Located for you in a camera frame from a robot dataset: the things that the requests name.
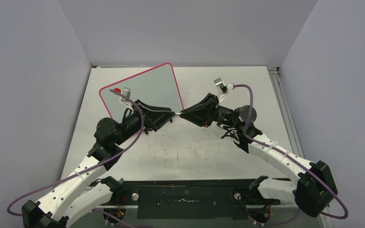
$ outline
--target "black joint housing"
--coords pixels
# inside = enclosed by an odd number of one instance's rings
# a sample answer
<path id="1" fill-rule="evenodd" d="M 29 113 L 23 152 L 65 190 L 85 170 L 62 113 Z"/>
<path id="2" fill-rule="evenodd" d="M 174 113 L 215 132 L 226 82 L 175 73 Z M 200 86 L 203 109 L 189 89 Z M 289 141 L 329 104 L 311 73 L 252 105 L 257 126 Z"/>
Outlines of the black joint housing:
<path id="1" fill-rule="evenodd" d="M 208 127 L 214 119 L 214 110 L 218 107 L 219 100 L 216 95 L 208 93 L 196 105 L 181 111 L 179 117 L 188 120 L 199 127 Z"/>
<path id="2" fill-rule="evenodd" d="M 29 200 L 21 207 L 24 228 L 66 228 L 67 217 L 59 221 L 51 219 L 51 213 L 44 213 L 37 203 Z"/>
<path id="3" fill-rule="evenodd" d="M 312 167 L 309 170 L 337 194 L 336 184 L 329 166 L 323 161 L 318 161 L 316 164 L 310 163 L 310 165 Z M 294 195 L 298 207 L 305 214 L 314 218 L 333 200 L 329 191 L 309 173 L 300 175 Z"/>
<path id="4" fill-rule="evenodd" d="M 145 116 L 145 128 L 149 131 L 156 132 L 175 116 L 175 112 L 170 108 L 150 106 L 140 100 L 137 100 L 135 103 L 142 110 L 143 115 Z M 134 114 L 137 114 L 140 119 L 139 112 L 135 111 Z"/>
<path id="5" fill-rule="evenodd" d="M 112 144 L 112 145 L 102 145 L 99 142 L 96 142 L 93 145 L 93 148 L 89 151 L 88 156 L 93 156 L 95 159 L 97 159 L 98 162 L 103 162 L 107 159 L 112 158 L 113 156 L 117 155 L 119 152 L 122 151 L 122 148 L 119 146 Z M 104 164 L 105 169 L 108 171 L 110 168 L 117 163 L 117 161 L 120 159 L 120 156 L 110 162 L 107 162 Z"/>
<path id="6" fill-rule="evenodd" d="M 102 184 L 107 185 L 110 188 L 110 190 L 112 191 L 112 196 L 111 196 L 110 202 L 119 203 L 121 195 L 122 195 L 123 179 L 121 179 L 120 181 L 117 181 L 113 177 L 109 176 L 109 177 L 102 179 L 100 182 Z"/>

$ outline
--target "metal bolt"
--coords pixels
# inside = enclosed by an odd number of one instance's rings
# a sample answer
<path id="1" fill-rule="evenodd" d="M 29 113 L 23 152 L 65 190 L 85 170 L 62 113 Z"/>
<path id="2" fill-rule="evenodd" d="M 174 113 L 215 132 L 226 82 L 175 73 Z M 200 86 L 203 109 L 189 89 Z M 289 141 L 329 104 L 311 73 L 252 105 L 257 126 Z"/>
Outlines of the metal bolt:
<path id="1" fill-rule="evenodd" d="M 240 196 L 241 196 L 241 193 L 237 192 L 234 194 L 234 199 L 238 200 L 238 197 L 240 197 Z"/>
<path id="2" fill-rule="evenodd" d="M 137 201 L 138 199 L 139 199 L 139 194 L 138 193 L 132 194 L 132 200 L 133 201 Z"/>

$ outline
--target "white wall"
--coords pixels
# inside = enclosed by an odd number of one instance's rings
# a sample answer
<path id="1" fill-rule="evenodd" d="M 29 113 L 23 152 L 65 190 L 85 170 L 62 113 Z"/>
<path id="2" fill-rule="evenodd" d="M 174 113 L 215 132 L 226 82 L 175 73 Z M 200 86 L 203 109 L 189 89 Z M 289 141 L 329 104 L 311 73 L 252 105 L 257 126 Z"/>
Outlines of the white wall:
<path id="1" fill-rule="evenodd" d="M 316 2 L 59 0 L 101 66 L 280 66 Z"/>
<path id="2" fill-rule="evenodd" d="M 330 165 L 349 207 L 336 228 L 365 227 L 365 0 L 319 0 L 280 73 L 305 156 Z"/>
<path id="3" fill-rule="evenodd" d="M 0 228 L 23 227 L 6 206 L 59 178 L 89 70 L 57 1 L 0 0 Z"/>

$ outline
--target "white tabletop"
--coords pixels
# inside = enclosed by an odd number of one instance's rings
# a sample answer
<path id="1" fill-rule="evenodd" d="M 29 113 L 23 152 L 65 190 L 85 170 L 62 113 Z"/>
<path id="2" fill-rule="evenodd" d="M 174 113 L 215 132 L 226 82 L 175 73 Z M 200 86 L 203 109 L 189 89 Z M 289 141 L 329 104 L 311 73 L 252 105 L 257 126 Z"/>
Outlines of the white tabletop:
<path id="1" fill-rule="evenodd" d="M 103 86 L 139 73 L 146 68 L 94 68 L 84 94 L 75 132 L 62 177 L 79 164 L 95 143 L 97 122 L 108 117 L 98 91 Z M 266 67 L 175 67 L 175 75 L 184 107 L 201 101 L 207 93 L 216 94 L 213 80 L 248 84 L 253 89 L 254 108 L 258 114 L 255 127 L 280 146 L 290 149 L 290 142 Z M 230 92 L 222 102 L 231 109 L 249 104 L 244 88 Z M 263 160 L 249 155 L 228 139 L 215 124 L 200 128 L 176 118 L 158 132 L 142 135 L 137 143 L 105 174 L 126 181 L 252 179 L 261 175 L 285 177 Z M 125 148 L 131 139 L 121 147 Z"/>

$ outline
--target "white cable clip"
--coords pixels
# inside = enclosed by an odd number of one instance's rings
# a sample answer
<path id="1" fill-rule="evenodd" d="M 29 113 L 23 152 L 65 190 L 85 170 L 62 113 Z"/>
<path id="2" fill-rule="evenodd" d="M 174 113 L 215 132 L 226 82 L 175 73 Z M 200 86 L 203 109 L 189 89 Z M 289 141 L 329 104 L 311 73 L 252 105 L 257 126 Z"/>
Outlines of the white cable clip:
<path id="1" fill-rule="evenodd" d="M 73 172 L 76 173 L 80 178 L 82 178 L 83 181 L 86 181 L 86 179 L 80 173 L 78 173 L 76 171 L 73 171 Z"/>
<path id="2" fill-rule="evenodd" d="M 289 154 L 290 152 L 289 151 L 286 151 L 284 154 L 283 154 L 283 157 L 281 158 L 280 160 L 280 163 L 286 158 L 287 154 Z"/>
<path id="3" fill-rule="evenodd" d="M 274 146 L 277 146 L 277 145 L 279 145 L 279 143 L 278 143 L 277 141 L 273 141 L 273 142 L 271 143 L 271 145 L 268 147 L 268 149 L 266 150 L 266 153 L 269 153 L 269 152 L 272 150 L 272 148 L 273 148 Z"/>

